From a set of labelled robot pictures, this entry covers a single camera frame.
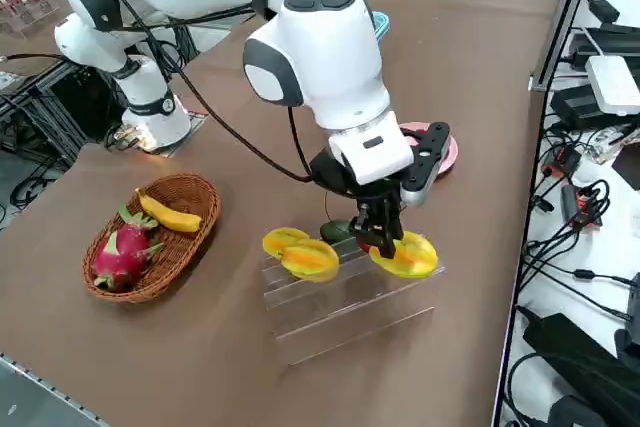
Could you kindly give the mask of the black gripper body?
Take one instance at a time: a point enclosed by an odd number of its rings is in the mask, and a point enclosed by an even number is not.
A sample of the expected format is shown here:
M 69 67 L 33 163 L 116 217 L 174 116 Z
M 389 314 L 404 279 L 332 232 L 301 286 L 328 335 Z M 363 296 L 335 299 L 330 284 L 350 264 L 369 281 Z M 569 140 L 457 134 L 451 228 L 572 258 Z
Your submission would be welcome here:
M 327 149 L 321 150 L 311 160 L 310 168 L 313 182 L 336 195 L 357 201 L 374 201 L 387 196 L 400 198 L 400 179 L 404 168 L 360 185 L 353 172 L 339 163 Z

